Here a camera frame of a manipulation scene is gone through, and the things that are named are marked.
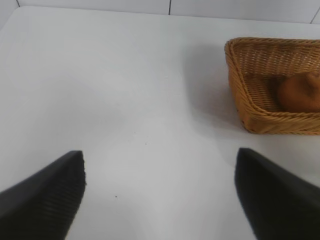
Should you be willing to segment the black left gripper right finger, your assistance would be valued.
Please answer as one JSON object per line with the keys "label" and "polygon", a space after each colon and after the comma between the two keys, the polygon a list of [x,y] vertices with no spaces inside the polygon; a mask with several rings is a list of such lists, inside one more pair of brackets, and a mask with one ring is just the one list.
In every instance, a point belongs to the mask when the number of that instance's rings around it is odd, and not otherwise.
{"label": "black left gripper right finger", "polygon": [[250,148],[240,148],[236,193],[258,240],[318,240],[320,189]]}

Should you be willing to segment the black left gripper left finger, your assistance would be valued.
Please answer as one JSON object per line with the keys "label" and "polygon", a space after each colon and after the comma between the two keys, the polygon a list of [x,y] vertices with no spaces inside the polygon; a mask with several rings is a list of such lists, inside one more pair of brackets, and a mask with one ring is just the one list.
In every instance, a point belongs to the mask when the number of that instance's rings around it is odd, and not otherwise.
{"label": "black left gripper left finger", "polygon": [[0,193],[2,240],[64,240],[86,189],[82,151],[69,151]]}

